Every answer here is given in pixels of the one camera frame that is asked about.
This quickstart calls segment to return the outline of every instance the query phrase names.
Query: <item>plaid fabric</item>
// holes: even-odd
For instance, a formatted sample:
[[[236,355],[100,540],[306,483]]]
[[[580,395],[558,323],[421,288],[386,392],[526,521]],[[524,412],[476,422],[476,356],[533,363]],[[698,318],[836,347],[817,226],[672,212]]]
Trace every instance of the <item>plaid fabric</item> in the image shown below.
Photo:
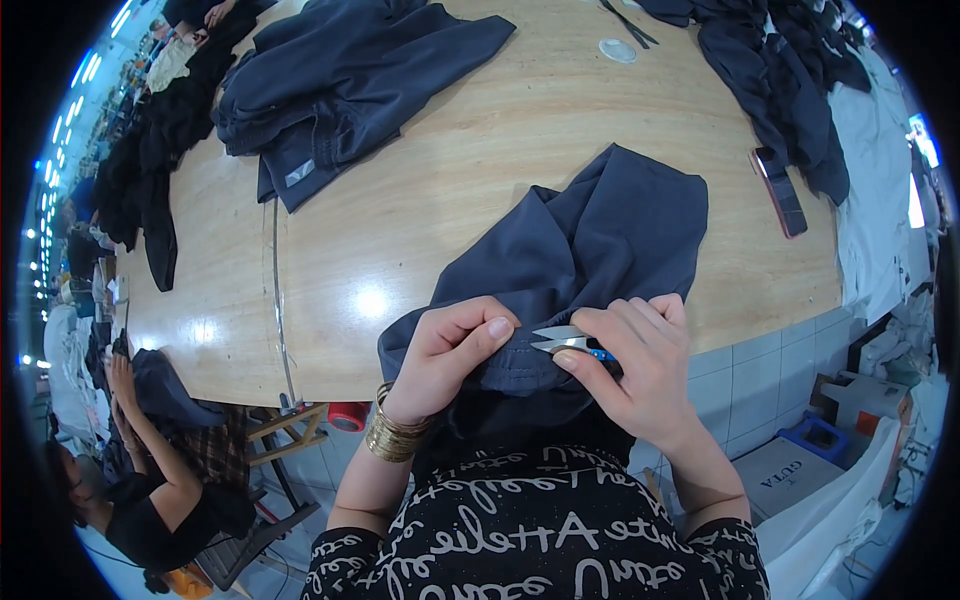
[[[170,440],[170,445],[202,483],[217,484],[246,494],[250,481],[247,409],[234,404],[222,406],[227,413],[223,425],[181,432]]]

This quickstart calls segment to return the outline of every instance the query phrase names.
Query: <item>garment label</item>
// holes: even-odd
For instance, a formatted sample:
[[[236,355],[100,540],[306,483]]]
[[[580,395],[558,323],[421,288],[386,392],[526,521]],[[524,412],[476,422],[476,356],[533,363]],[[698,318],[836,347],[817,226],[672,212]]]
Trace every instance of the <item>garment label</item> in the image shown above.
[[[297,167],[290,173],[287,173],[286,177],[283,178],[283,181],[287,184],[287,187],[293,187],[295,183],[300,183],[303,181],[303,178],[313,173],[315,168],[316,166],[313,163],[313,158],[310,158],[301,166]]]

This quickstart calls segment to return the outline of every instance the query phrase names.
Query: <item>black printed shirt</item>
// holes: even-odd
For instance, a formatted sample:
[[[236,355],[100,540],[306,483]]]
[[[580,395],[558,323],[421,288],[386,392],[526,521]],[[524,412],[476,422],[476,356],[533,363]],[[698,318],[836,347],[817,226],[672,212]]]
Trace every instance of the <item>black printed shirt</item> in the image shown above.
[[[435,473],[387,538],[354,527],[314,542],[302,600],[752,598],[769,600],[749,523],[684,540],[654,495],[602,452],[548,446]]]

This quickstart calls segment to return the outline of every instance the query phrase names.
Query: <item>fingernail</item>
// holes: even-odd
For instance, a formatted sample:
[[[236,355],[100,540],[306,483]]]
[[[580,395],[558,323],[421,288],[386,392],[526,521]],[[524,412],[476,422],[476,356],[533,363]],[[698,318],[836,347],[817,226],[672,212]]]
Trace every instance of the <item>fingernail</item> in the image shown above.
[[[553,362],[564,371],[573,371],[577,368],[577,361],[566,352],[557,352],[553,355]]]
[[[499,340],[513,330],[513,326],[506,317],[497,317],[487,325],[487,331],[494,340]]]

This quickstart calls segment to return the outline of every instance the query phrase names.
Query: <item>blue handle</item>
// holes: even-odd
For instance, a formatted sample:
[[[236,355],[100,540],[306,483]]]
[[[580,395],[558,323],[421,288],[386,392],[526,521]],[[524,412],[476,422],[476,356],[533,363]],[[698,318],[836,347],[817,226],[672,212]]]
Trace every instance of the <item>blue handle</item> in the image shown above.
[[[590,354],[593,355],[597,360],[616,360],[613,358],[613,355],[607,352],[606,350],[594,350],[590,351]]]

